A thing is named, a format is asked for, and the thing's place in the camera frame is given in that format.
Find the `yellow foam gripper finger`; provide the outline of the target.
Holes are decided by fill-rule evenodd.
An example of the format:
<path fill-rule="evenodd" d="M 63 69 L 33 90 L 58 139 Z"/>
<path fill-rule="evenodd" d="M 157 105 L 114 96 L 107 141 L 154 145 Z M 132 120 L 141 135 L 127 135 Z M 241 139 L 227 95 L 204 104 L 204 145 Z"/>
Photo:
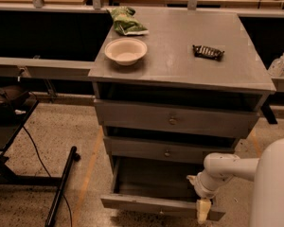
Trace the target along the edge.
<path fill-rule="evenodd" d="M 209 199 L 197 200 L 197 221 L 199 224 L 206 222 L 210 208 L 211 201 Z"/>

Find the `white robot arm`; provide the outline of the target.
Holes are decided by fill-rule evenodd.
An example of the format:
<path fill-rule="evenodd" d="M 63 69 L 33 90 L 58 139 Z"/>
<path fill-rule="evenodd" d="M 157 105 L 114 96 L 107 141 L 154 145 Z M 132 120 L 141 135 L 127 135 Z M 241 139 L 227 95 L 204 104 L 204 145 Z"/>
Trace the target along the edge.
<path fill-rule="evenodd" d="M 258 158 L 210 153 L 204 170 L 186 178 L 200 197 L 197 220 L 205 223 L 210 201 L 234 177 L 254 183 L 249 227 L 284 227 L 284 138 L 270 144 Z"/>

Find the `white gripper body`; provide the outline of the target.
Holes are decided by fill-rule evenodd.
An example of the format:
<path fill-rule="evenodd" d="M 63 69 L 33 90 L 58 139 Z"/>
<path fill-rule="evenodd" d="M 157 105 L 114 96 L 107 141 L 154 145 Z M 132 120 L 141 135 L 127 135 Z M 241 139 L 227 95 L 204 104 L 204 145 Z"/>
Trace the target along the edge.
<path fill-rule="evenodd" d="M 202 199 L 213 199 L 218 193 L 218 181 L 205 170 L 197 175 L 187 175 L 186 179 L 193 185 L 195 192 Z"/>

